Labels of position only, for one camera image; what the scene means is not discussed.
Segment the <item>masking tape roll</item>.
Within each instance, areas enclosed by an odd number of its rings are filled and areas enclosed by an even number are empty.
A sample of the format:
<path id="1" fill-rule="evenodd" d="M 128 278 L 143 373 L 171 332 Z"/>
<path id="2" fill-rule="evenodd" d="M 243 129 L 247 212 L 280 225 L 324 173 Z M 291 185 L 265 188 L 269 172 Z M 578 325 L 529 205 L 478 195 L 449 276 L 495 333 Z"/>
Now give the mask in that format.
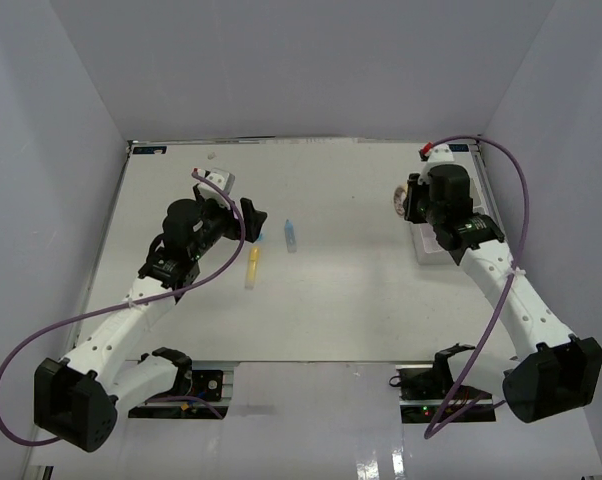
<path id="1" fill-rule="evenodd" d="M 393 193 L 394 210 L 400 218 L 405 218 L 405 202 L 407 194 L 408 186 L 406 184 L 397 186 Z"/>

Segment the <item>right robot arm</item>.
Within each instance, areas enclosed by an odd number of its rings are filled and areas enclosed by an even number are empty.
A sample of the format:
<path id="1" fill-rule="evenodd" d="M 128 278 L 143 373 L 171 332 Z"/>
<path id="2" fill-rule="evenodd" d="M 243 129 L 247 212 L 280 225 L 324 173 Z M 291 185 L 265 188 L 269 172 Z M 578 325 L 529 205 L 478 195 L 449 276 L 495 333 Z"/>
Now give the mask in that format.
<path id="1" fill-rule="evenodd" d="M 578 337 L 550 312 L 525 273 L 515 266 L 505 236 L 475 210 L 466 169 L 439 164 L 407 180 L 406 221 L 432 227 L 435 239 L 473 280 L 512 342 L 512 360 L 482 356 L 477 346 L 456 344 L 436 353 L 434 390 L 458 397 L 467 387 L 503 399 L 522 422 L 532 423 L 584 407 L 594 398 L 602 347 Z"/>

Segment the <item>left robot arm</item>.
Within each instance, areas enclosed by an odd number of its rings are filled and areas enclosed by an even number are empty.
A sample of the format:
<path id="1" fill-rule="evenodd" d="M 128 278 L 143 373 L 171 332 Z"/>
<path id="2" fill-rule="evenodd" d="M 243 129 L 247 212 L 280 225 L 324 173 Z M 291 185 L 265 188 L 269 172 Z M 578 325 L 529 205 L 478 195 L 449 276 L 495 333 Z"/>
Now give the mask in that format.
<path id="1" fill-rule="evenodd" d="M 162 233 L 127 295 L 125 309 L 109 315 L 88 339 L 59 360 L 46 359 L 34 374 L 35 424 L 86 452 L 100 448 L 117 418 L 137 405 L 192 388 L 192 360 L 161 347 L 132 368 L 124 363 L 139 341 L 195 283 L 200 258 L 221 238 L 255 242 L 267 215 L 251 200 L 241 213 L 215 200 L 182 199 L 167 209 Z"/>

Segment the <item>yellow highlighter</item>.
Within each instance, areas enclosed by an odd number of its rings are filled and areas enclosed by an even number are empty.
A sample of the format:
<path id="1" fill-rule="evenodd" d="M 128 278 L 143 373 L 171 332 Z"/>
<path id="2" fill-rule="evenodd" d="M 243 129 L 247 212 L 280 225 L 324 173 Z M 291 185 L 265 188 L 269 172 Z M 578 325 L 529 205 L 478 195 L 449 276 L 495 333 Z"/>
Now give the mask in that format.
<path id="1" fill-rule="evenodd" d="M 245 288 L 248 290 L 252 290 L 255 287 L 259 259 L 260 248 L 258 246 L 254 246 L 250 250 L 247 261 Z"/>

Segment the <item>blue highlighter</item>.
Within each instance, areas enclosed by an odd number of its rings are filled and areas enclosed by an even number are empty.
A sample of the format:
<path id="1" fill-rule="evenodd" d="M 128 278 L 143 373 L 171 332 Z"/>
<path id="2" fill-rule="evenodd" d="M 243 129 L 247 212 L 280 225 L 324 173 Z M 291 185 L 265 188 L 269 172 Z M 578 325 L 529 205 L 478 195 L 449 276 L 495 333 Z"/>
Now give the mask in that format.
<path id="1" fill-rule="evenodd" d="M 284 234 L 286 241 L 286 248 L 289 253 L 297 252 L 297 242 L 295 236 L 295 230 L 292 222 L 287 219 L 284 224 Z"/>

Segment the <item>right blue corner label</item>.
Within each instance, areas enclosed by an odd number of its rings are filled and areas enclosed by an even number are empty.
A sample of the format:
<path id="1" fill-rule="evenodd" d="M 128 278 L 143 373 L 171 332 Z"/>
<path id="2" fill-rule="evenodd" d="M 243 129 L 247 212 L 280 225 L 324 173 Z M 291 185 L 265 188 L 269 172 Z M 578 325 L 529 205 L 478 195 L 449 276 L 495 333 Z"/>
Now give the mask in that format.
<path id="1" fill-rule="evenodd" d="M 469 146 L 467 144 L 450 143 L 449 149 L 452 152 L 469 152 Z"/>

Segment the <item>blue corner label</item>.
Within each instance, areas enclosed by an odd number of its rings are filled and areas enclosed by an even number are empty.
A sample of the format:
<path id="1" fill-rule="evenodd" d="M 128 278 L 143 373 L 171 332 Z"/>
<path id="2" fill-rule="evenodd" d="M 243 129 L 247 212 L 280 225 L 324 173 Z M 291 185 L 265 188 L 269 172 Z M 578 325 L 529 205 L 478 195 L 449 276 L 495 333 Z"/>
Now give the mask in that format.
<path id="1" fill-rule="evenodd" d="M 133 155 L 163 155 L 167 152 L 166 146 L 135 146 Z"/>
<path id="2" fill-rule="evenodd" d="M 449 149 L 452 152 L 469 152 L 469 146 L 467 144 L 450 143 Z"/>

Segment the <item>left blue corner label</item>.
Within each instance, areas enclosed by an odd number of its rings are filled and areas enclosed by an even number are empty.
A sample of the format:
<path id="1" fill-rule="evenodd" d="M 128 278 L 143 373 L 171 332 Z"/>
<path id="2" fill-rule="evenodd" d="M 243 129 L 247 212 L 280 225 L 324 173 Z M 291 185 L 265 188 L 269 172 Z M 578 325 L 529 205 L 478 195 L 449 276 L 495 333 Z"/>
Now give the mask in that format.
<path id="1" fill-rule="evenodd" d="M 133 155 L 163 155 L 167 152 L 166 146 L 135 146 Z"/>

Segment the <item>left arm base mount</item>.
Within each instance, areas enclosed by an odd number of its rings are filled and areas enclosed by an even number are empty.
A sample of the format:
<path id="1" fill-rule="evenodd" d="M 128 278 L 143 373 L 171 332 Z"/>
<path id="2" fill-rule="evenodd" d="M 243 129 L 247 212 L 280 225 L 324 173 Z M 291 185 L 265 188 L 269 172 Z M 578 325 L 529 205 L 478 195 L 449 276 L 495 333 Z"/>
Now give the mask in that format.
<path id="1" fill-rule="evenodd" d="M 177 373 L 170 388 L 156 391 L 141 406 L 158 406 L 162 404 L 193 404 L 195 398 L 208 403 L 222 399 L 225 372 L 220 369 L 190 369 L 185 373 Z"/>

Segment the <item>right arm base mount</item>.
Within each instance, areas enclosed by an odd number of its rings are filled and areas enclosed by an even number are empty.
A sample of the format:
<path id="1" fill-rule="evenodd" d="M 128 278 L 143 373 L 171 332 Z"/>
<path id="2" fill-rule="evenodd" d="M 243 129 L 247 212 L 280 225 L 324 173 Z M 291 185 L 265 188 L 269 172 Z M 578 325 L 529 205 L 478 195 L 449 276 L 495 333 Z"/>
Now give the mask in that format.
<path id="1" fill-rule="evenodd" d="M 443 402 L 448 387 L 434 379 L 430 365 L 404 366 L 388 380 L 388 385 L 399 393 L 401 420 L 404 425 L 427 425 Z M 472 387 L 461 386 L 446 407 L 445 420 L 465 408 L 475 398 L 479 401 L 454 423 L 492 423 L 496 421 L 493 397 Z"/>

